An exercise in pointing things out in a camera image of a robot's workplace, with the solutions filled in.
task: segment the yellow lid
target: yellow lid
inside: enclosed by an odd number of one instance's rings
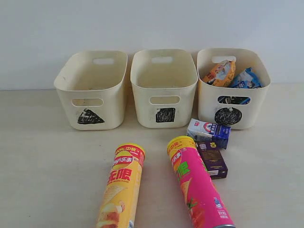
[[[121,147],[121,146],[127,146],[127,145],[138,147],[138,149],[142,150],[142,152],[143,152],[143,159],[146,158],[146,152],[144,151],[143,147],[141,147],[140,145],[137,145],[137,144],[135,144],[135,143],[124,143],[124,144],[120,144],[117,148],[119,148],[119,147]]]
[[[183,138],[192,139],[191,137],[186,136],[186,135],[182,135],[182,136],[175,137],[175,138],[172,139],[172,140],[168,143],[168,145],[167,145],[167,154],[168,154],[168,155],[169,155],[169,153],[168,153],[168,148],[169,148],[170,144],[173,143],[174,141],[178,140],[178,139],[183,139]]]

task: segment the black triangle label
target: black triangle label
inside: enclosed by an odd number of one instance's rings
[[[79,124],[101,124],[105,121],[90,109],[85,108],[78,118]]]

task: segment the snack wrapper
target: snack wrapper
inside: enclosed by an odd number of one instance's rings
[[[237,75],[231,82],[231,88],[242,88],[242,89],[257,89],[262,88],[258,77],[252,72],[252,68],[245,69],[242,73]]]
[[[234,77],[236,62],[224,60],[203,77],[202,81],[217,87],[228,87]]]

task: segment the cream storage bin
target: cream storage bin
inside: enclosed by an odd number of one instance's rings
[[[138,122],[149,128],[186,125],[191,118],[197,80],[192,56],[184,50],[137,52],[131,83]]]
[[[72,127],[105,130],[123,122],[127,59],[120,51],[85,51],[68,60],[54,85]]]
[[[262,88],[236,89],[215,87],[204,83],[201,79],[223,60],[235,60],[235,76],[248,67],[252,67],[256,73]],[[261,105],[264,101],[269,85],[270,77],[259,56],[246,49],[216,48],[201,50],[197,58],[197,70],[199,74],[199,119],[205,122],[229,125],[233,129],[246,129],[254,125]],[[220,96],[249,97],[248,104],[220,104]]]

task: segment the beige table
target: beige table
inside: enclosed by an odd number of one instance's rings
[[[54,90],[0,92],[0,227],[93,228],[114,151],[134,142],[147,152],[135,227],[191,228],[166,154],[186,127],[142,127],[129,100],[120,127],[82,132]],[[273,85],[256,125],[232,132],[214,182],[237,228],[304,226],[303,104],[303,84]]]

